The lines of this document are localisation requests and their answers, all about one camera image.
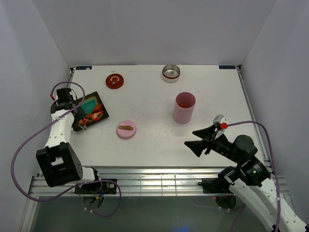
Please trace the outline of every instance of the white table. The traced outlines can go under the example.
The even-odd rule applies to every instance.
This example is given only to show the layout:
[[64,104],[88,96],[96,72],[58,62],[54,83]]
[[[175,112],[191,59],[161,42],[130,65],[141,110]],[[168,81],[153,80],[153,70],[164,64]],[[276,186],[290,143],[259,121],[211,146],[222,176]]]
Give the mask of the white table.
[[[200,158],[187,148],[185,141],[199,140],[192,131],[212,125],[216,115],[223,114],[229,123],[251,120],[236,70],[218,66],[180,65],[178,82],[166,83],[161,75],[164,65],[92,66],[75,70],[72,81],[86,94],[97,91],[110,117],[86,131],[72,133],[71,142],[83,166],[95,167],[226,167],[235,163],[211,151]],[[109,89],[105,79],[119,73],[125,83],[120,89]],[[78,97],[82,92],[71,85]],[[197,102],[192,120],[178,124],[172,118],[175,97],[192,93]],[[123,120],[137,125],[136,135],[123,140],[116,127]],[[225,135],[233,142],[240,135],[250,136],[263,161],[261,148],[251,124],[230,127]]]

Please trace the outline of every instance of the red plate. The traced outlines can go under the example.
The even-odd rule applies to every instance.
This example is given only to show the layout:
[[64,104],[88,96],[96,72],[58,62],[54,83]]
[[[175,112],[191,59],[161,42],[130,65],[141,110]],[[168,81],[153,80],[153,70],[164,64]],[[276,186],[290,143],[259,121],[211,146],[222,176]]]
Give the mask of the red plate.
[[120,88],[121,86],[124,85],[125,81],[124,81],[124,78],[122,77],[122,75],[114,73],[114,74],[109,75],[106,78],[105,82],[106,82],[106,85],[107,85],[108,88],[118,89],[118,88]]

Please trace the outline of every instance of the wall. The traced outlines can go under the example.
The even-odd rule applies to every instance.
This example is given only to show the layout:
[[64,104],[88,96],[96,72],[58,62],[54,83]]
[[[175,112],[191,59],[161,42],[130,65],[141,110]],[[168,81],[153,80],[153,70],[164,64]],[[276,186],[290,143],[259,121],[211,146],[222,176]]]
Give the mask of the wall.
[[276,0],[33,0],[70,67],[242,64]]
[[[18,146],[50,119],[50,89],[69,69],[31,0],[0,0],[0,231],[18,231],[26,198],[13,185],[11,159]],[[28,190],[37,174],[36,150],[48,132],[17,158],[17,180]]]
[[243,63],[255,116],[269,130],[279,174],[309,223],[309,1],[278,0]]

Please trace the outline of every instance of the pink plate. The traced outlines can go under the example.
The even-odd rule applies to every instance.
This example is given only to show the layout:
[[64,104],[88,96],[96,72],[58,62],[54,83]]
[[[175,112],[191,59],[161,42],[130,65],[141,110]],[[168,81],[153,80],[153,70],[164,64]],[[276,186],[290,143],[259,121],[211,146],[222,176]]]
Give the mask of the pink plate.
[[[131,131],[131,130],[119,129],[119,126],[131,126],[131,127],[133,127],[133,130]],[[117,126],[117,134],[122,139],[130,139],[130,138],[132,138],[136,134],[136,125],[135,125],[135,123],[130,121],[130,120],[122,121]]]

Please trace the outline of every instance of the pink cup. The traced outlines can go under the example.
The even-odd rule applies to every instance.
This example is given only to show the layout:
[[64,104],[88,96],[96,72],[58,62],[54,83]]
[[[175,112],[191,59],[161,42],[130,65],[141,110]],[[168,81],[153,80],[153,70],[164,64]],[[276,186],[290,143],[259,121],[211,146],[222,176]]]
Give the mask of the pink cup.
[[174,106],[174,120],[181,124],[190,122],[195,102],[195,97],[191,93],[183,92],[178,94]]

